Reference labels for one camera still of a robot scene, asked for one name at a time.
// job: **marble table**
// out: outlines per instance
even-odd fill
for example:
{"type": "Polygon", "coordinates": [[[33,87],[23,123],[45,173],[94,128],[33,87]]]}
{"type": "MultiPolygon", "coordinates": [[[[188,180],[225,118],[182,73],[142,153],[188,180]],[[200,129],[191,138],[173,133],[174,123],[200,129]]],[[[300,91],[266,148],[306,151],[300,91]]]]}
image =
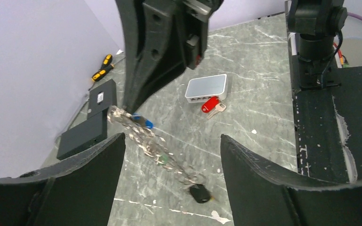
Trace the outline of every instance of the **marble table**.
{"type": "MultiPolygon", "coordinates": [[[[233,225],[222,172],[220,135],[227,134],[257,154],[296,171],[296,151],[285,15],[211,32],[205,60],[154,94],[138,113],[151,120],[176,158],[207,177],[216,201],[197,204],[171,173],[156,166],[129,139],[109,220],[110,226],[233,225]],[[193,78],[226,73],[227,109],[206,119],[201,104],[184,97],[193,78]]],[[[124,62],[99,84],[113,79],[122,102],[124,62]]],[[[72,126],[86,120],[83,108],[72,126]]],[[[108,135],[123,131],[109,125],[108,135]]],[[[45,165],[57,162],[57,150],[45,165]]]]}

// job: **metal chain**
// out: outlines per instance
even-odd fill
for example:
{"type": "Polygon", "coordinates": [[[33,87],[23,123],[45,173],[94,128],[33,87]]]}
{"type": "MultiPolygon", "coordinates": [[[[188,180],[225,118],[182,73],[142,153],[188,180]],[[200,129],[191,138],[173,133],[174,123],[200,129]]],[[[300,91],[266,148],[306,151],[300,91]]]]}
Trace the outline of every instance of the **metal chain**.
{"type": "Polygon", "coordinates": [[[118,122],[122,124],[126,129],[126,136],[134,141],[143,150],[144,154],[157,165],[172,171],[175,178],[185,186],[184,189],[196,184],[204,184],[205,176],[194,172],[192,166],[182,166],[175,159],[174,154],[169,152],[165,139],[139,123],[141,120],[137,120],[135,116],[117,106],[109,108],[107,119],[111,123],[118,122]]]}

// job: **red key tag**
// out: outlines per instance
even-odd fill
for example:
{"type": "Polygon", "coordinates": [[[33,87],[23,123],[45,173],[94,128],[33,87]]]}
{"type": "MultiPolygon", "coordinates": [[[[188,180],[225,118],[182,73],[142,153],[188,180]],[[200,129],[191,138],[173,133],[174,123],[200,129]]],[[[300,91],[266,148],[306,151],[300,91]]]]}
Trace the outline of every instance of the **red key tag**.
{"type": "Polygon", "coordinates": [[[218,97],[212,97],[206,103],[202,105],[202,111],[204,113],[209,113],[211,110],[213,110],[216,105],[220,102],[218,97]]]}

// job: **silver key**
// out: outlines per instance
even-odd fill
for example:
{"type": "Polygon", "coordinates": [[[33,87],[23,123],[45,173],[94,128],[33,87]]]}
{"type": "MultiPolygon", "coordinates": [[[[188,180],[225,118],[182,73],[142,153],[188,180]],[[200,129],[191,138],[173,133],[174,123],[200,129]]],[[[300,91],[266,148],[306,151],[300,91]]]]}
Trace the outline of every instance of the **silver key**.
{"type": "Polygon", "coordinates": [[[223,112],[225,109],[227,108],[227,106],[223,103],[218,103],[214,109],[214,111],[212,113],[210,113],[210,115],[207,117],[207,119],[211,119],[213,117],[213,115],[219,113],[219,112],[223,112]]]}

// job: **screwdriver handle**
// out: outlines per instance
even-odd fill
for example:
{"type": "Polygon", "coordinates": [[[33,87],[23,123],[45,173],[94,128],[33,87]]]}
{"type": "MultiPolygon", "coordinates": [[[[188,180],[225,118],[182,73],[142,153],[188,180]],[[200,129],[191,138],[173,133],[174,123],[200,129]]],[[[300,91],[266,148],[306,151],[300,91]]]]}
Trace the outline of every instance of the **screwdriver handle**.
{"type": "Polygon", "coordinates": [[[103,70],[105,67],[109,66],[112,63],[112,60],[113,60],[113,56],[111,54],[107,54],[105,59],[103,60],[100,70],[103,70]]]}
{"type": "Polygon", "coordinates": [[[92,80],[93,81],[100,81],[101,79],[103,79],[103,77],[105,77],[107,75],[107,73],[109,73],[113,68],[115,67],[114,64],[111,64],[105,68],[103,68],[102,70],[97,71],[93,76],[92,76],[92,80]]]}

